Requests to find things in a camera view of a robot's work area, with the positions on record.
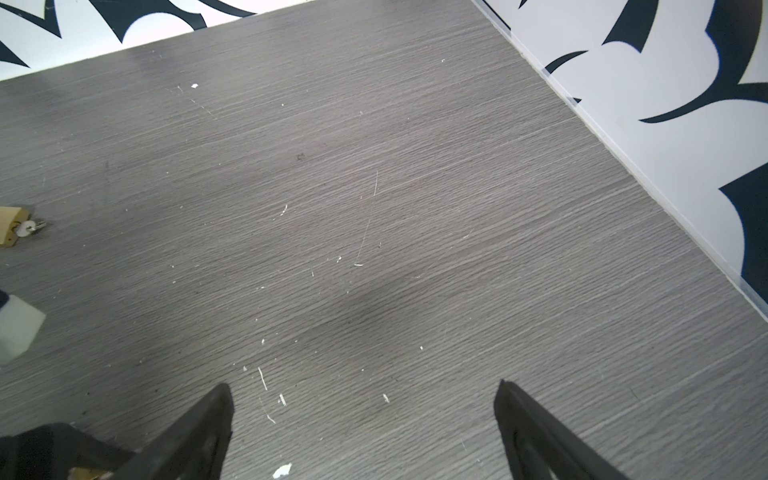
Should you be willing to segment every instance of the gray wood grain surface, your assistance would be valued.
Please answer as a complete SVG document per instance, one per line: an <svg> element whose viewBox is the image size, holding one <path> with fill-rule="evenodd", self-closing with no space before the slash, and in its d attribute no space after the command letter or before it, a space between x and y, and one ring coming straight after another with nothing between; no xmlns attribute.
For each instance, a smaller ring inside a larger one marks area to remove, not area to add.
<svg viewBox="0 0 768 480"><path fill-rule="evenodd" d="M48 314L0 434L139 449L228 382L224 478L509 478L506 378L633 478L766 477L768 326L469 0L319 0L0 112L0 204L52 222L0 251Z"/></svg>

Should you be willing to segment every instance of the white backdrop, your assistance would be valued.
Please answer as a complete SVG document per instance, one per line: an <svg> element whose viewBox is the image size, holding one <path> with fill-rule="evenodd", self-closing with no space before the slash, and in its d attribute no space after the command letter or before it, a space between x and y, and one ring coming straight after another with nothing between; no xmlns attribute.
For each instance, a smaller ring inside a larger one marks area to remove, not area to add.
<svg viewBox="0 0 768 480"><path fill-rule="evenodd" d="M768 0L475 1L766 315Z"/></svg>
<svg viewBox="0 0 768 480"><path fill-rule="evenodd" d="M0 81L309 0L0 0Z"/></svg>

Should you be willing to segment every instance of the white debris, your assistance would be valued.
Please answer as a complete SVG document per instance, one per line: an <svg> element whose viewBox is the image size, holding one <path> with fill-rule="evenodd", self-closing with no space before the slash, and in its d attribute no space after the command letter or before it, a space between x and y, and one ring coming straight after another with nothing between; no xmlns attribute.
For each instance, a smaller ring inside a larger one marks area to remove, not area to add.
<svg viewBox="0 0 768 480"><path fill-rule="evenodd" d="M290 473L290 466L293 465L293 463L289 463L288 465L283 465L282 467L275 470L275 472L272 474L272 478L280 478L280 477L287 477Z"/></svg>
<svg viewBox="0 0 768 480"><path fill-rule="evenodd" d="M259 369L259 375L261 376L261 384L264 385L264 391L269 392L269 390L266 388L266 382L264 382L264 374L261 372L261 367L256 367Z"/></svg>

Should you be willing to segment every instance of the black curved shape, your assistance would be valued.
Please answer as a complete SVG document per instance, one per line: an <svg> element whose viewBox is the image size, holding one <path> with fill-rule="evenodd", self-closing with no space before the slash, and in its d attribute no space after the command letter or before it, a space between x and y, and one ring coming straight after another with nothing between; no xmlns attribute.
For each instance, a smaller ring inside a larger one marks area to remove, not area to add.
<svg viewBox="0 0 768 480"><path fill-rule="evenodd" d="M120 42L125 32L139 18L152 13L169 13L184 20L195 30L205 28L205 20L199 13L185 12L169 0L89 0L98 10Z"/></svg>
<svg viewBox="0 0 768 480"><path fill-rule="evenodd" d="M21 65L22 67L29 68L29 65L23 62L10 48L6 47L3 42L0 41L0 61L7 61L14 65Z"/></svg>
<svg viewBox="0 0 768 480"><path fill-rule="evenodd" d="M53 0L45 0L45 14L43 15L43 18L16 7L11 7L2 2L0 2L0 8L4 8L5 10L22 17L27 22L32 22L38 27L44 28L53 35L61 38L61 33L58 30L58 20L56 19L56 5L54 5Z"/></svg>
<svg viewBox="0 0 768 480"><path fill-rule="evenodd" d="M707 24L707 35L720 58L714 81L701 95L682 107L641 121L656 124L672 120L721 100L768 103L768 83L739 83L754 53L762 16L763 0L715 0Z"/></svg>
<svg viewBox="0 0 768 480"><path fill-rule="evenodd" d="M219 12L226 13L227 15L232 15L234 17L250 17L251 15L256 14L256 12L246 12L245 10L240 10L239 8L233 7L232 5L227 5L221 0L200 0L200 1L211 8L215 8Z"/></svg>
<svg viewBox="0 0 768 480"><path fill-rule="evenodd" d="M648 39L650 27L654 24L658 6L659 0L627 0L624 10L616 19L603 45L612 41L622 41L637 50L637 53L641 53Z"/></svg>
<svg viewBox="0 0 768 480"><path fill-rule="evenodd" d="M557 70L560 65L564 64L566 61L571 60L572 58L576 58L577 56L583 53L587 53L587 51L580 50L580 51L572 51L571 53L567 53L562 57L558 57L555 60L549 62L549 65L544 67L544 69L549 73L552 73L553 71Z"/></svg>
<svg viewBox="0 0 768 480"><path fill-rule="evenodd" d="M744 229L741 277L768 302L768 164L720 187L720 191L736 208Z"/></svg>

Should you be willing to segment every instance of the black plastic part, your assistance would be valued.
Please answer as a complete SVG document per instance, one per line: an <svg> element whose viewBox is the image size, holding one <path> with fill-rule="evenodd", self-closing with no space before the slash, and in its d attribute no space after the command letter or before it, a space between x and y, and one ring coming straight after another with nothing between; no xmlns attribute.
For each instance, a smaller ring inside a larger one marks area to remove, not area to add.
<svg viewBox="0 0 768 480"><path fill-rule="evenodd" d="M514 383L502 380L493 410L515 480L627 480Z"/></svg>
<svg viewBox="0 0 768 480"><path fill-rule="evenodd" d="M232 435L234 403L220 384L141 453L64 423L0 438L0 480L66 480L73 467L114 472L113 480L217 480Z"/></svg>

